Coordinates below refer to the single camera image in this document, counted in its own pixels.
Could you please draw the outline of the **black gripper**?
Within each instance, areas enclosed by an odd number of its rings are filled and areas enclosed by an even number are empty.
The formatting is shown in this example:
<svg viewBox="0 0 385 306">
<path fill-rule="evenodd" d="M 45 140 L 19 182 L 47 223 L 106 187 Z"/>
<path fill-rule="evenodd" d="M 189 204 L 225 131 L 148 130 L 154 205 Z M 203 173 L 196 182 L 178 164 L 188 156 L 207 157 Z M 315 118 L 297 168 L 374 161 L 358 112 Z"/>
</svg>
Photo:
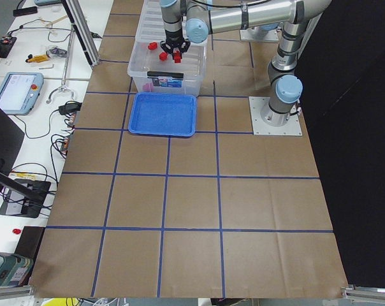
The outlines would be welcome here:
<svg viewBox="0 0 385 306">
<path fill-rule="evenodd" d="M 184 38 L 182 31 L 165 31 L 165 35 L 166 39 L 160 42 L 161 49 L 172 56 L 178 50 L 177 59 L 182 60 L 183 53 L 188 51 L 191 42 Z"/>
</svg>

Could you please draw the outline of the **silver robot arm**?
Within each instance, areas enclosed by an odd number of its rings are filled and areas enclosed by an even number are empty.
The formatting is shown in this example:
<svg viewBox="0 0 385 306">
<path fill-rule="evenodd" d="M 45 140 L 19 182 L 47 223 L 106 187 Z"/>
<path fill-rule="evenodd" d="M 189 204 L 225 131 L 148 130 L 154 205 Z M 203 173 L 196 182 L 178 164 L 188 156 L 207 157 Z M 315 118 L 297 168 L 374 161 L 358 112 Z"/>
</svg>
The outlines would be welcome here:
<svg viewBox="0 0 385 306">
<path fill-rule="evenodd" d="M 251 27 L 250 30 L 258 33 L 259 35 L 266 35 L 270 31 L 276 31 L 278 26 L 280 26 L 280 22 Z"/>
<path fill-rule="evenodd" d="M 268 65 L 273 92 L 261 118 L 275 127 L 288 122 L 303 90 L 294 70 L 305 31 L 330 1 L 254 1 L 229 6 L 211 1 L 160 1 L 159 5 L 166 36 L 160 45 L 174 59 L 182 58 L 191 43 L 201 43 L 211 34 L 282 24 L 277 53 Z"/>
</svg>

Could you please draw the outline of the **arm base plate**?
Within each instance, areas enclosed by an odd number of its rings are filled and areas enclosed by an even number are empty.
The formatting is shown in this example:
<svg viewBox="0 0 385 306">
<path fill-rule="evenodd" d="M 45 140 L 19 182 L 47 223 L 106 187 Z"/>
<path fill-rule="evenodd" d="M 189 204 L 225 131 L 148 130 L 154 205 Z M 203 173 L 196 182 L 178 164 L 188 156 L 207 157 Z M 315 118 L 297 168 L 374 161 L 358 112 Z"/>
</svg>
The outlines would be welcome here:
<svg viewBox="0 0 385 306">
<path fill-rule="evenodd" d="M 300 115 L 294 105 L 286 114 L 272 111 L 269 97 L 249 96 L 252 132 L 255 136 L 302 136 Z"/>
<path fill-rule="evenodd" d="M 261 43 L 277 43 L 279 41 L 279 37 L 277 31 L 270 31 L 266 35 L 259 35 L 250 29 L 246 29 L 240 30 L 240 40 Z"/>
</svg>

